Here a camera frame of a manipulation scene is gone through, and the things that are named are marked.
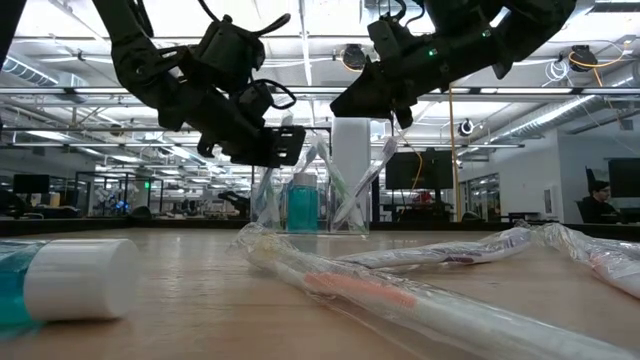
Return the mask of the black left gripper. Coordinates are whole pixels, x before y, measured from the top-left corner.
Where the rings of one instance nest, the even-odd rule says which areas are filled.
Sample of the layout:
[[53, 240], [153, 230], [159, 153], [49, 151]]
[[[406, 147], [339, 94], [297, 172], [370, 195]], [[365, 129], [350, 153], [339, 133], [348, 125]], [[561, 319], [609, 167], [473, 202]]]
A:
[[232, 96], [211, 91], [181, 99], [158, 109], [158, 123], [172, 131], [187, 123], [199, 131], [197, 150], [203, 157], [210, 157], [219, 146], [234, 164], [268, 168], [295, 165], [306, 137], [304, 127], [256, 127], [241, 114]]

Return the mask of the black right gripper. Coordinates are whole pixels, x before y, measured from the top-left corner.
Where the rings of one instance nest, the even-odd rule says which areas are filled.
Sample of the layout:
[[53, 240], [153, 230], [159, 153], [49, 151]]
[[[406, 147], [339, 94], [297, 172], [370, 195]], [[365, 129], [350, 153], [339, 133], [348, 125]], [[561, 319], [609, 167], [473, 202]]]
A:
[[401, 52], [394, 75], [394, 96], [378, 62], [367, 62], [360, 76], [330, 104], [336, 117], [396, 119], [402, 129], [413, 124], [410, 106], [434, 89], [495, 64], [500, 37], [489, 27], [457, 35], [420, 37]]

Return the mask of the purple toothbrush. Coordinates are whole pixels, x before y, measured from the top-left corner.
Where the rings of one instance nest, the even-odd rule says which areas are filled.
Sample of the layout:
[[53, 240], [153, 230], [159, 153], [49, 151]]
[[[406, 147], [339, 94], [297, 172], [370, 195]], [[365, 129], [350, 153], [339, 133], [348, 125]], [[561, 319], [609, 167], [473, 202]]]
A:
[[370, 269], [411, 265], [490, 263], [516, 255], [531, 245], [532, 231], [515, 227], [476, 242], [444, 242], [413, 248], [398, 248], [345, 255], [339, 261]]
[[399, 143], [399, 137], [388, 138], [381, 149], [380, 154], [373, 160], [367, 171], [355, 187], [354, 193], [349, 195], [345, 201], [342, 202], [337, 210], [337, 214], [333, 219], [332, 225], [339, 227], [342, 223], [349, 219], [354, 225], [362, 225], [364, 220], [357, 220], [357, 215], [353, 215], [356, 210], [356, 204], [360, 195], [373, 183], [373, 181], [379, 176], [380, 172], [384, 169], [388, 161], [396, 152]]

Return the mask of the blue mouthwash bottle white cap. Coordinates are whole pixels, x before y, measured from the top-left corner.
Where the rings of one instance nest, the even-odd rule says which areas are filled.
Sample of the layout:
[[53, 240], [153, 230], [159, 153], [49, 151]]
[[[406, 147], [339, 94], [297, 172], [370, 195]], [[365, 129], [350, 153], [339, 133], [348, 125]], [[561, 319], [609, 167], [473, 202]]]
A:
[[128, 239], [0, 240], [0, 337], [122, 318], [137, 282], [138, 248]]
[[287, 191], [287, 230], [292, 233], [318, 231], [319, 196], [317, 177], [296, 173]]

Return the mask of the orange toothbrush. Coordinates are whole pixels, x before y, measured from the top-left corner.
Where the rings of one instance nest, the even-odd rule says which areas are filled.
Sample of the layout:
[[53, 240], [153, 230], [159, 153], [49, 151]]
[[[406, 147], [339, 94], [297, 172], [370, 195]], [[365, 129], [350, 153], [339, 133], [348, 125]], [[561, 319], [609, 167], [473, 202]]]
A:
[[587, 265], [605, 283], [640, 299], [640, 247], [613, 241], [578, 242], [571, 257]]
[[319, 299], [339, 299], [484, 360], [640, 360], [616, 345], [426, 283], [298, 250], [250, 223], [228, 248]]

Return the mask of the white building column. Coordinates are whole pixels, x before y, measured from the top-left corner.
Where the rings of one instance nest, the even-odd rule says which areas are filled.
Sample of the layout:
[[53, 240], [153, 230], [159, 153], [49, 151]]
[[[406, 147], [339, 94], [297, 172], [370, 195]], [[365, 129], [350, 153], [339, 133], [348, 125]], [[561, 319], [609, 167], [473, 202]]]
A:
[[370, 166], [370, 120], [336, 117], [332, 125], [332, 159], [351, 195]]

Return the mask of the black television monitor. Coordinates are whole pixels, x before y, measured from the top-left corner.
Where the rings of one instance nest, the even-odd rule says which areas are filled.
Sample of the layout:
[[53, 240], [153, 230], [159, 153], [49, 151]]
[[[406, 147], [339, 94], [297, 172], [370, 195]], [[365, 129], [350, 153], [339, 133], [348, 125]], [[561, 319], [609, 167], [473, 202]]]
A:
[[453, 170], [450, 151], [395, 153], [385, 167], [388, 190], [452, 189]]

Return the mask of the clear acrylic toothbrush holder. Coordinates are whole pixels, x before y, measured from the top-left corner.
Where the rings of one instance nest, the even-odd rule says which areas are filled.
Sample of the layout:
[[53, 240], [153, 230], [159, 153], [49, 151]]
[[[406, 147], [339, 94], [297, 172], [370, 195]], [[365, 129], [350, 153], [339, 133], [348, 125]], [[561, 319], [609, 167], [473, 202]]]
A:
[[[250, 201], [251, 201], [251, 192], [252, 186], [257, 184], [260, 180], [261, 173], [264, 168], [256, 168], [255, 174], [255, 182], [250, 187]], [[287, 220], [287, 191], [290, 187], [291, 181], [293, 179], [295, 167], [287, 167], [283, 169], [274, 169], [273, 174], [273, 186], [277, 195], [279, 211], [280, 211], [280, 228], [274, 230], [280, 233], [290, 233], [287, 230], [286, 220]], [[334, 213], [334, 190], [331, 186], [331, 181], [328, 177], [328, 173], [325, 166], [311, 165], [304, 173], [309, 173], [315, 175], [317, 177], [317, 189], [319, 196], [319, 212], [318, 212], [318, 234], [329, 234], [329, 233], [346, 233], [346, 234], [357, 234], [351, 233], [348, 230], [346, 225], [337, 232], [332, 232], [330, 228], [330, 216]], [[364, 224], [366, 226], [366, 233], [369, 230], [369, 225], [366, 220], [364, 220]]]

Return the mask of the long strip light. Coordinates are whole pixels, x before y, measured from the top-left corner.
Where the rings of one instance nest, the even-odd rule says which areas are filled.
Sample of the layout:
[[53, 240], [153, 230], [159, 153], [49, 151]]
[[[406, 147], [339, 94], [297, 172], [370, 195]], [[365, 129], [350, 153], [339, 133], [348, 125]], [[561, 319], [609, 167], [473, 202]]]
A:
[[[339, 95], [345, 87], [293, 86], [288, 90], [295, 95]], [[640, 95], [640, 87], [454, 87], [461, 95], [521, 95], [521, 96], [626, 96]], [[130, 92], [121, 87], [0, 87], [0, 95], [122, 95]]]

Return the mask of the small black computer monitor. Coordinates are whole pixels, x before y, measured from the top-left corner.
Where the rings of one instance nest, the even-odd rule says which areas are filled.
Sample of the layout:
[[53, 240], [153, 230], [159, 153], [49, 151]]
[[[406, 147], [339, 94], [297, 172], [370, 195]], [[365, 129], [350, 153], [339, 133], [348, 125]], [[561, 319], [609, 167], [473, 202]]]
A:
[[17, 194], [43, 194], [50, 189], [50, 176], [46, 174], [15, 174], [13, 192]]

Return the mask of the person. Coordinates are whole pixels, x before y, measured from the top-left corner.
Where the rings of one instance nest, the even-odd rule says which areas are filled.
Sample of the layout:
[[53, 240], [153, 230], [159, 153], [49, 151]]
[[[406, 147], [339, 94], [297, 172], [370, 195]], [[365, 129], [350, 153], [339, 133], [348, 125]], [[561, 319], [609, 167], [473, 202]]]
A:
[[584, 223], [617, 224], [622, 215], [608, 202], [610, 199], [608, 182], [596, 180], [589, 187], [589, 196], [581, 200], [581, 216]]

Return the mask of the large black computer monitor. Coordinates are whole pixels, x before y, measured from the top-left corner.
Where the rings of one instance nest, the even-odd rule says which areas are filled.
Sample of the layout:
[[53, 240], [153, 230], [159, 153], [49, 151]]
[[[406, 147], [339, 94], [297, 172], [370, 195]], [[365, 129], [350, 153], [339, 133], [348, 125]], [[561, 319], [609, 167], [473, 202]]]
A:
[[640, 158], [611, 159], [608, 170], [614, 198], [640, 198]]

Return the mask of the black framed glass enclosure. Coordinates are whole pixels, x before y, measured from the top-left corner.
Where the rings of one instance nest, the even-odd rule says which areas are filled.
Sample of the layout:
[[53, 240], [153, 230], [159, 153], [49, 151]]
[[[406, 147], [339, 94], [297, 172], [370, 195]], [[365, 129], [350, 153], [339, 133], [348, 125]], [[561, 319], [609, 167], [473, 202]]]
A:
[[120, 217], [136, 208], [151, 212], [152, 202], [164, 202], [165, 181], [131, 172], [84, 171], [74, 177], [74, 206], [86, 217]]

